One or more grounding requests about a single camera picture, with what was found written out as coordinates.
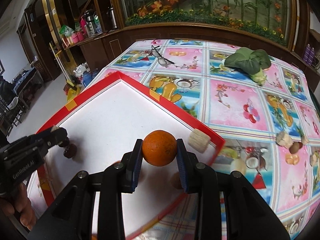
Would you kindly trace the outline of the left hand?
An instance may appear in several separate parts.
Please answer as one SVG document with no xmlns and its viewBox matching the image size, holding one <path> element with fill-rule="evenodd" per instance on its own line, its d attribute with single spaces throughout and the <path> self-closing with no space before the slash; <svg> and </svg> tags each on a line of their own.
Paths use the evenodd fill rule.
<svg viewBox="0 0 320 240">
<path fill-rule="evenodd" d="M 20 222 L 28 230 L 32 230 L 36 224 L 35 211 L 32 208 L 31 201 L 27 196 L 27 188 L 21 183 L 17 188 L 17 195 L 13 200 L 1 198 L 1 210 L 6 216 L 13 215 L 15 211 L 20 213 Z"/>
</svg>

